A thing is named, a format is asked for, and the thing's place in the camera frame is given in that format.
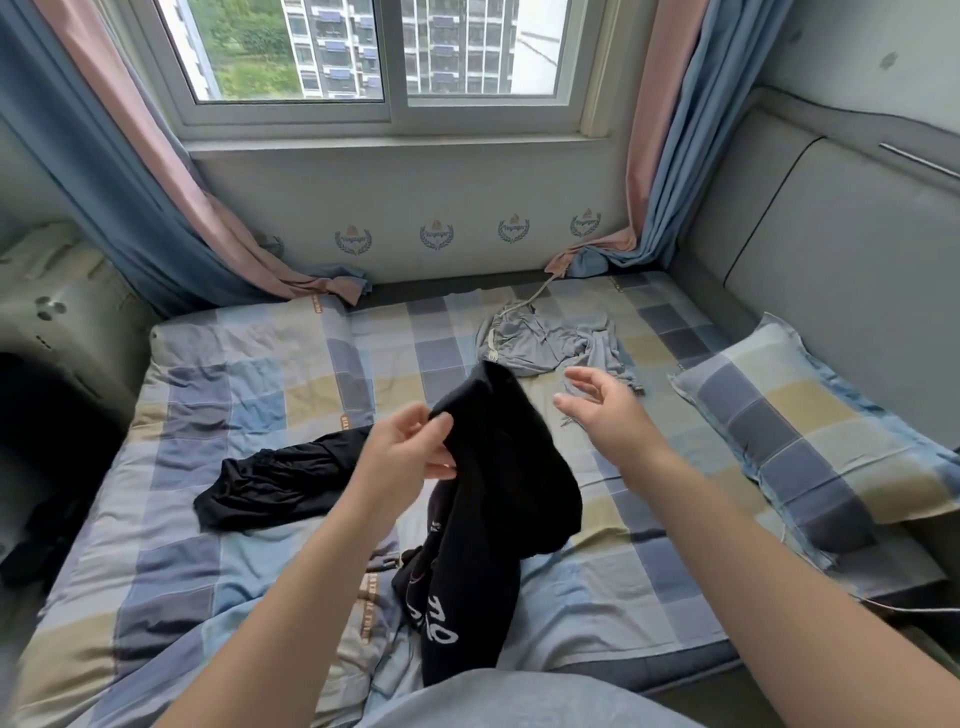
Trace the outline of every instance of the left hand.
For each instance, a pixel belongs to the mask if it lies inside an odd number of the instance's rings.
[[[381,538],[417,499],[426,478],[447,480],[457,474],[444,447],[453,417],[446,412],[429,417],[426,404],[413,402],[376,423],[341,498],[372,518]]]

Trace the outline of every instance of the window sill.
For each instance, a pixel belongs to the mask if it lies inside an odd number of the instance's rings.
[[[232,139],[188,141],[183,146],[193,159],[215,159],[250,152],[302,151],[306,149],[383,149],[387,147],[508,147],[517,144],[595,144],[608,137],[579,133],[510,134],[503,136],[344,136],[310,139]]]

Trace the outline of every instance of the mattress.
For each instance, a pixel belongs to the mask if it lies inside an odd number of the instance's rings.
[[[156,327],[136,414],[22,659],[12,724],[133,726],[155,719],[236,630],[321,519],[244,534],[200,531],[191,504],[225,457],[244,457],[432,404],[475,363],[481,321],[536,288],[478,290],[347,312],[332,297],[219,309]],[[667,376],[726,345],[664,274],[557,280],[537,299],[575,322],[609,312],[672,446],[771,532],[779,517]],[[554,374],[523,380],[584,498],[581,533],[522,565],[500,667],[581,671],[651,689],[735,658],[662,528],[576,424]],[[429,488],[372,556],[318,703],[349,723],[419,684],[417,638],[392,559],[426,532]],[[943,573],[898,528],[831,574],[865,596]]]

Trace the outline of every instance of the blue curtain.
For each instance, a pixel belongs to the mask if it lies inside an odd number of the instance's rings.
[[[730,136],[793,0],[710,0],[663,144],[643,233],[627,253],[586,247],[566,274],[598,276],[609,265],[670,264],[681,225]]]
[[[160,314],[276,300],[192,230],[32,0],[0,0],[0,117],[89,241]]]

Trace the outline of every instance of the pink curtain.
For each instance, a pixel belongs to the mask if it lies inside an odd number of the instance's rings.
[[[260,248],[247,226],[200,188],[144,103],[93,0],[35,3],[157,182],[234,273],[284,299],[329,292],[350,303],[359,300],[362,290],[355,281],[297,273]]]
[[[636,247],[637,237],[643,233],[663,142],[686,67],[700,37],[707,3],[708,0],[660,0],[657,5],[627,152],[630,227],[599,240],[574,243],[554,256],[546,266],[547,273],[563,276],[576,252],[587,245],[618,251],[631,251]]]

